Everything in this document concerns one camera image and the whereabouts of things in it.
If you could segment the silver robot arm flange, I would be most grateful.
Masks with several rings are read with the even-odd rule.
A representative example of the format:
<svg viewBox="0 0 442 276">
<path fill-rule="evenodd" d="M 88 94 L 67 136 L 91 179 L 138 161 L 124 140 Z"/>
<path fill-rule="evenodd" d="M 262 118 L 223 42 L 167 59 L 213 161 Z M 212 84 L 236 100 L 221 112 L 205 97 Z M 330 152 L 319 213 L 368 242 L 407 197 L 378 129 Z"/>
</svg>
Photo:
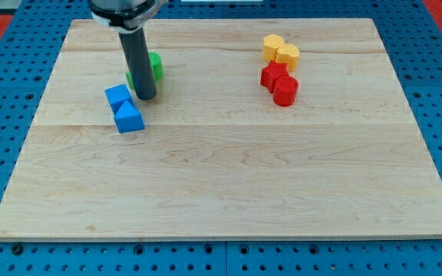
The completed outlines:
<svg viewBox="0 0 442 276">
<path fill-rule="evenodd" d="M 87 0 L 95 21 L 123 33 L 131 33 L 142 28 L 167 2 L 167 0 Z"/>
</svg>

